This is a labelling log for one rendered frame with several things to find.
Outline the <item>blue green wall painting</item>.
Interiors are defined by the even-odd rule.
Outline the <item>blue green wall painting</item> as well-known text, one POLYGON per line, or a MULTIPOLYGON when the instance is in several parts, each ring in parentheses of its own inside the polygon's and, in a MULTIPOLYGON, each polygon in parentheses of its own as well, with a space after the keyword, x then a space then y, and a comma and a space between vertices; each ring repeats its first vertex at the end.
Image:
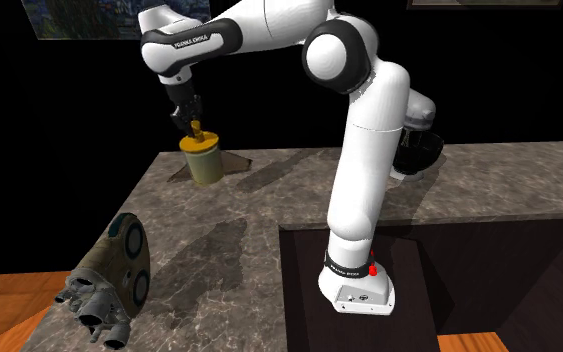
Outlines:
POLYGON ((152 5, 205 22, 209 0, 21 0, 38 39, 137 40, 137 15, 152 5))

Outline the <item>dark wooden robot stand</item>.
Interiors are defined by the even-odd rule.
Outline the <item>dark wooden robot stand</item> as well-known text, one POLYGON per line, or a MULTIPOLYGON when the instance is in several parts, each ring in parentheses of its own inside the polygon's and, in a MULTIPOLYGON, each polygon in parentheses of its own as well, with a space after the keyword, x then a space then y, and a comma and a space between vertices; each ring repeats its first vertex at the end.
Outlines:
POLYGON ((439 352, 493 332, 509 352, 563 352, 563 219, 382 226, 388 316, 335 311, 318 288, 329 233, 279 231, 289 352, 439 352))

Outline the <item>white appliance with black bowl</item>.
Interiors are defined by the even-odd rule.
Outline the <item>white appliance with black bowl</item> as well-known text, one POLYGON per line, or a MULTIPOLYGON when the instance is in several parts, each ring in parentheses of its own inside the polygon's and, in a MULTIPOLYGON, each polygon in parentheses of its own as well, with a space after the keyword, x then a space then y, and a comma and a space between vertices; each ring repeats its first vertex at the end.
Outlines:
POLYGON ((424 171, 438 160, 444 141, 430 131, 435 115, 436 104, 411 89, 391 177, 403 182, 419 181, 424 171))

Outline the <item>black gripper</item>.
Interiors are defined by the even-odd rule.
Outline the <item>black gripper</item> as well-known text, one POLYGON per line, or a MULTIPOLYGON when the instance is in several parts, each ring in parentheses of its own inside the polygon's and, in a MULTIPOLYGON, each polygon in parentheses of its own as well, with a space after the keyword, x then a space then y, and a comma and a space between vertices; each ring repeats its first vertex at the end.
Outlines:
POLYGON ((202 120, 201 97, 195 92, 190 81, 182 84, 166 85, 167 95, 174 105, 170 115, 175 126, 187 136, 192 136, 191 118, 196 121, 202 120))

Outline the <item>tan disc toy grey nozzles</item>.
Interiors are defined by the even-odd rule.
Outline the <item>tan disc toy grey nozzles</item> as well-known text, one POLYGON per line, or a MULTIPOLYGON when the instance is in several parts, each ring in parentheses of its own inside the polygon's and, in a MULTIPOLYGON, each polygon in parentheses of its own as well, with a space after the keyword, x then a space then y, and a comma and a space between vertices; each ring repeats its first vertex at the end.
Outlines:
POLYGON ((150 282, 145 229, 135 214, 124 212, 66 277, 54 301, 69 305, 74 320, 89 329, 92 343, 106 332, 104 347, 121 350, 128 344, 131 321, 145 305, 150 282))

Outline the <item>dark framed wall picture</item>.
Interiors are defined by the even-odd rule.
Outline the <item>dark framed wall picture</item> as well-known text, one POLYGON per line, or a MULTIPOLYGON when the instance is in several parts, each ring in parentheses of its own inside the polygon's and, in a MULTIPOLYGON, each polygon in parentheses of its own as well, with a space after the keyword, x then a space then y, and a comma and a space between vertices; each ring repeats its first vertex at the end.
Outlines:
POLYGON ((555 10, 563 0, 407 0, 409 10, 555 10))

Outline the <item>olive jar with yellow lid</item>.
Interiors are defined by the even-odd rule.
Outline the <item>olive jar with yellow lid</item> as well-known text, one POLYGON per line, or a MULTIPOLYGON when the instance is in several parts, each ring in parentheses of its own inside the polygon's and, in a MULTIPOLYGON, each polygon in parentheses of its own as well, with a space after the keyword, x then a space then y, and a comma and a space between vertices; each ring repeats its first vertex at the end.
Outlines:
POLYGON ((193 135, 183 137, 179 147, 185 153, 193 181, 200 185, 218 182, 224 176, 219 136, 204 131, 198 120, 192 120, 190 127, 193 135))

